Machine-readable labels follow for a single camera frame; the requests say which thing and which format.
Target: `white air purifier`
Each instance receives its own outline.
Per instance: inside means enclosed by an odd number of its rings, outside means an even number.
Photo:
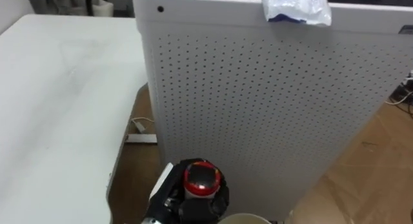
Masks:
[[[227,214],[283,220],[413,68],[413,0],[329,0],[332,26],[261,0],[134,0],[163,163],[205,158]]]

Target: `perforated panel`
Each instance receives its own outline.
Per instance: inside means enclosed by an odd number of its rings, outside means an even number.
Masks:
[[[148,23],[166,161],[203,157],[230,213],[283,219],[412,68],[411,39],[325,29]]]

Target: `power strip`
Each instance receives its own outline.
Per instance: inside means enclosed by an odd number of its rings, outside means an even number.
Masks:
[[[128,134],[125,143],[157,144],[156,134]]]

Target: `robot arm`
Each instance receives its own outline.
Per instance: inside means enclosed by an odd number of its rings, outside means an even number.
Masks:
[[[188,191],[188,185],[199,190]],[[186,159],[165,167],[142,223],[212,223],[228,205],[229,190],[221,171],[204,159]]]

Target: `black cable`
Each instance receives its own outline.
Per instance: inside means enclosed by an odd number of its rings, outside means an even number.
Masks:
[[[93,17],[92,0],[86,0],[86,9],[88,10],[88,15]]]
[[[410,102],[409,102],[408,105],[407,105],[407,110],[404,110],[404,109],[400,108],[399,105],[393,105],[393,106],[396,107],[396,108],[398,108],[398,109],[400,109],[401,111],[405,112],[406,114],[408,114],[408,115],[413,119],[413,113],[412,113],[411,110],[410,110],[410,106],[411,106],[411,103],[410,103]]]
[[[412,113],[412,111],[410,110],[410,107],[412,106],[412,102],[409,102],[408,104],[407,104],[407,112],[410,114],[410,117],[413,119],[413,113]]]

